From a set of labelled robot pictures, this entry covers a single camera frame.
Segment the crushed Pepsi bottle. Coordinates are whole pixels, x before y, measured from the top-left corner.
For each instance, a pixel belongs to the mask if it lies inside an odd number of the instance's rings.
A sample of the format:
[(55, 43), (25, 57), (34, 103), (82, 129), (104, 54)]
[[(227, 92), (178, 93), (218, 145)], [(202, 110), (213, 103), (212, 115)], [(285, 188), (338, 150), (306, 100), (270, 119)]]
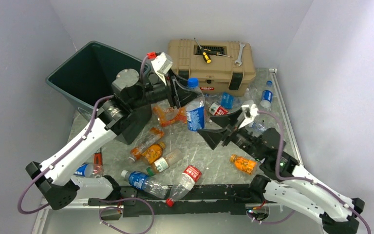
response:
[(186, 105), (187, 127), (190, 131), (196, 132), (205, 127), (205, 97), (197, 78), (189, 78), (187, 86), (198, 94), (198, 97)]

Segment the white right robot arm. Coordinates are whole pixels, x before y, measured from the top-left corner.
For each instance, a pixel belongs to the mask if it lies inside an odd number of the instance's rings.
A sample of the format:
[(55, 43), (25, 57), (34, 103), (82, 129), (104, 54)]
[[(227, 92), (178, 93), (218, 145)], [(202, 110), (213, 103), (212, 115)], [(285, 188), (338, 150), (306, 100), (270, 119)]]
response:
[(198, 134), (211, 149), (219, 144), (234, 143), (261, 162), (261, 175), (255, 175), (249, 186), (254, 202), (264, 200), (284, 205), (304, 214), (322, 226), (327, 234), (355, 234), (364, 219), (365, 202), (349, 198), (322, 183), (294, 157), (284, 152), (283, 131), (268, 128), (259, 136), (244, 127), (257, 111), (237, 110), (211, 120), (220, 129), (199, 129)]

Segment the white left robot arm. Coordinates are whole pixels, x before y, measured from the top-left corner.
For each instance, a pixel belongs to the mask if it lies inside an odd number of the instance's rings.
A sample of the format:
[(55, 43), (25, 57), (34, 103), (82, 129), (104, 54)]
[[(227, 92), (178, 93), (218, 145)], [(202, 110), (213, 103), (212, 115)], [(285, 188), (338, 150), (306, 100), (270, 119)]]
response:
[(167, 100), (170, 106), (184, 107), (199, 93), (186, 79), (172, 71), (160, 75), (156, 85), (143, 83), (134, 69), (119, 72), (112, 82), (113, 94), (99, 99), (88, 125), (67, 145), (47, 160), (31, 162), (26, 171), (47, 201), (59, 210), (75, 199), (94, 198), (109, 205), (121, 196), (119, 184), (109, 175), (99, 178), (78, 177), (75, 171), (93, 153), (129, 129), (139, 108)]

